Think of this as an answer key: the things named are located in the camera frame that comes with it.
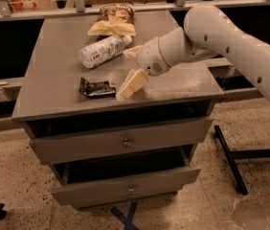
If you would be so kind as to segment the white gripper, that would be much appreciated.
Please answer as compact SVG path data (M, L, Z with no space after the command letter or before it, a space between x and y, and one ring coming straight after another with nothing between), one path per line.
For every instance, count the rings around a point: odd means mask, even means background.
M116 94L117 100L128 99L142 89L148 83L149 75L157 77L169 70L169 66L162 57L158 37L151 39L143 46L125 49L124 56L130 60L138 59L138 64L143 69L130 70Z

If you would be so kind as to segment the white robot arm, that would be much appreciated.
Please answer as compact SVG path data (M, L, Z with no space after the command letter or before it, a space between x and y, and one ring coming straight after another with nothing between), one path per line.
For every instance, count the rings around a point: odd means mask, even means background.
M192 7L184 26L146 42L135 56L139 69L130 71L118 91L127 99L151 77L171 67L216 55L224 56L270 102L270 45L243 32L219 8Z

